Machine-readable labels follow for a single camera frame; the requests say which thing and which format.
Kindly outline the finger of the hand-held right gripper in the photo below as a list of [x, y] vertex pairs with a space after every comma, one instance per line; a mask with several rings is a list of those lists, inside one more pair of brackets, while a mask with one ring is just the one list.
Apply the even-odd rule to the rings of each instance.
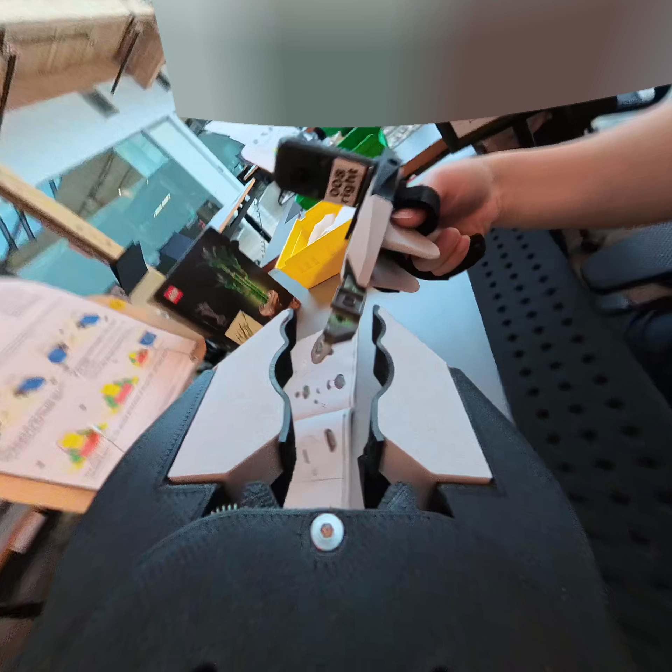
[[363, 201], [358, 207], [341, 269], [342, 280], [350, 278], [362, 289], [369, 286], [391, 214], [390, 201]]

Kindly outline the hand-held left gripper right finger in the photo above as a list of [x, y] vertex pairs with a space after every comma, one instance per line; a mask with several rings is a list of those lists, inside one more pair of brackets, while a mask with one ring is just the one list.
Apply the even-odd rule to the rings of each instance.
[[406, 483], [426, 505], [440, 485], [488, 487], [493, 474], [449, 365], [386, 309], [373, 309], [374, 376], [365, 483]]

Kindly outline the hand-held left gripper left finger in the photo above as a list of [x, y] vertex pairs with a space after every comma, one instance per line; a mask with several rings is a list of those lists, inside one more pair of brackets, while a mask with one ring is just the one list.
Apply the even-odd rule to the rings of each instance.
[[169, 481], [222, 484], [238, 500], [248, 483], [270, 486], [281, 476], [291, 410], [275, 369], [291, 349], [294, 321], [294, 311], [283, 310], [216, 366]]

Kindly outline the brown brick assembly green studs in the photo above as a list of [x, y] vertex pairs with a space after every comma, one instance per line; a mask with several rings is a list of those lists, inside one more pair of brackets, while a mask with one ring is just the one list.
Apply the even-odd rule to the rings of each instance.
[[323, 332], [310, 353], [313, 364], [320, 364], [333, 352], [336, 345], [355, 336], [364, 312], [366, 290], [351, 275], [340, 282], [331, 302], [331, 312]]

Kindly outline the person's right forearm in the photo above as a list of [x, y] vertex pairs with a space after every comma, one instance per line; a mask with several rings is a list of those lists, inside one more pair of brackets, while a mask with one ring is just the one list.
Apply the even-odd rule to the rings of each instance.
[[671, 220], [671, 102], [583, 139], [488, 157], [486, 227], [615, 229]]

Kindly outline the person's right hand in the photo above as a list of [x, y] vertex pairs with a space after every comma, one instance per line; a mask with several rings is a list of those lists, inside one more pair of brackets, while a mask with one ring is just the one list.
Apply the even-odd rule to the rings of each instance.
[[412, 257], [414, 269], [439, 278], [457, 270], [468, 258], [471, 239], [484, 237], [499, 215], [499, 196], [492, 156], [477, 155], [434, 166], [414, 186], [427, 186], [440, 197], [440, 216], [430, 240], [436, 259]]

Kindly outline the yellow plastic bin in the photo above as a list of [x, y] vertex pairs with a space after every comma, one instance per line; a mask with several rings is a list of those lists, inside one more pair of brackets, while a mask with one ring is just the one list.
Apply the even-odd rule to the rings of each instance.
[[322, 201], [295, 218], [274, 268], [306, 289], [339, 275], [355, 211]]

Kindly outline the green plastic bin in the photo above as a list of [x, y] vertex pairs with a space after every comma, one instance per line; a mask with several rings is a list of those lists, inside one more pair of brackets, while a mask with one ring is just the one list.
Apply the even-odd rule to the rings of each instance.
[[382, 127], [320, 128], [325, 135], [322, 144], [369, 158], [381, 156], [389, 147]]

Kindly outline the open instruction booklet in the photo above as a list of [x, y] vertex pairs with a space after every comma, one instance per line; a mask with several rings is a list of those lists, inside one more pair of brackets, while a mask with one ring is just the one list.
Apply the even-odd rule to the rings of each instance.
[[290, 400], [296, 461], [285, 509], [363, 509], [353, 445], [356, 349], [351, 339], [332, 346], [320, 363], [313, 350], [321, 332], [296, 342], [292, 376], [283, 391]]

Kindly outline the black toy set box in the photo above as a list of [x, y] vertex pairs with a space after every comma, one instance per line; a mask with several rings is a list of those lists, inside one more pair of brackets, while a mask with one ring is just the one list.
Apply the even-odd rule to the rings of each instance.
[[300, 301], [214, 228], [197, 238], [154, 294], [155, 301], [214, 343], [236, 348]]

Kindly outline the grey office chair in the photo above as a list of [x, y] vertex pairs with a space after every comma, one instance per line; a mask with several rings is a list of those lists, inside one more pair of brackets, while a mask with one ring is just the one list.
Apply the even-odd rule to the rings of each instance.
[[598, 294], [630, 290], [648, 284], [671, 287], [671, 223], [639, 229], [602, 248], [581, 267], [585, 285]]

